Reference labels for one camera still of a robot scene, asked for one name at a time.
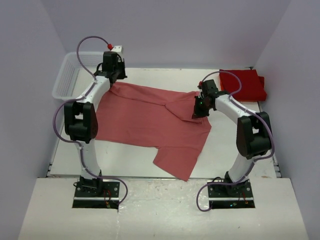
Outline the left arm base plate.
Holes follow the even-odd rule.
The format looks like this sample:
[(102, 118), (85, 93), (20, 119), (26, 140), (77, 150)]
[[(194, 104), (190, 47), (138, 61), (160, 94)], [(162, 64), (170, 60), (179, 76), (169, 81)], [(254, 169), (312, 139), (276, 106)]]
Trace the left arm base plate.
[(102, 179), (84, 179), (74, 184), (73, 209), (119, 209), (120, 183)]

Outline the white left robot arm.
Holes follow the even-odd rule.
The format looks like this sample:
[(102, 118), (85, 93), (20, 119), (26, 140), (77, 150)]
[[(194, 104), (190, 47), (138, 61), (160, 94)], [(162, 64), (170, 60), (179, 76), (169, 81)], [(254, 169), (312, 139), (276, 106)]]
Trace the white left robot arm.
[(117, 80), (127, 78), (123, 53), (115, 49), (105, 51), (102, 63), (98, 64), (93, 81), (79, 98), (71, 100), (63, 107), (64, 129), (70, 141), (77, 145), (81, 174), (78, 187), (86, 189), (92, 196), (103, 193), (104, 184), (98, 165), (95, 138), (98, 134), (96, 108), (102, 96)]

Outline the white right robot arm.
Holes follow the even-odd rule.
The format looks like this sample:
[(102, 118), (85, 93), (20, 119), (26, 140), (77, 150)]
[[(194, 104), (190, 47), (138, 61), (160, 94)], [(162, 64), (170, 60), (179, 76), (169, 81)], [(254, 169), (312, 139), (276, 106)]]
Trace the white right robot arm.
[(200, 82), (198, 89), (200, 92), (195, 97), (193, 119), (208, 117), (210, 110), (214, 110), (236, 124), (238, 155), (222, 183), (224, 193), (233, 197), (241, 191), (240, 184), (247, 181), (254, 164), (267, 159), (268, 151), (274, 149), (270, 118), (266, 112), (253, 111), (226, 91), (220, 91), (213, 79)]

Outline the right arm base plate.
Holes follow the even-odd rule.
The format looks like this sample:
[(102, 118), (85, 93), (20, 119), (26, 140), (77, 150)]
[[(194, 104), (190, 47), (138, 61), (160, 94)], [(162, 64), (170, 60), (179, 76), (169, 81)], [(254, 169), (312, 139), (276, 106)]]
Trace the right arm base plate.
[(216, 177), (213, 184), (207, 187), (209, 208), (215, 209), (251, 209), (255, 208), (252, 186), (249, 180), (234, 186), (221, 183), (223, 178)]

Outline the pink t shirt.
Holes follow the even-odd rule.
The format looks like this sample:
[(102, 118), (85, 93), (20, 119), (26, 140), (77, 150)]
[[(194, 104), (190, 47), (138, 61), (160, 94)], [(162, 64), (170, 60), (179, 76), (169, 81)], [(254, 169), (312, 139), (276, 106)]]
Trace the pink t shirt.
[(212, 127), (206, 117), (192, 118), (197, 95), (117, 82), (98, 104), (96, 139), (154, 147), (153, 163), (188, 181)]

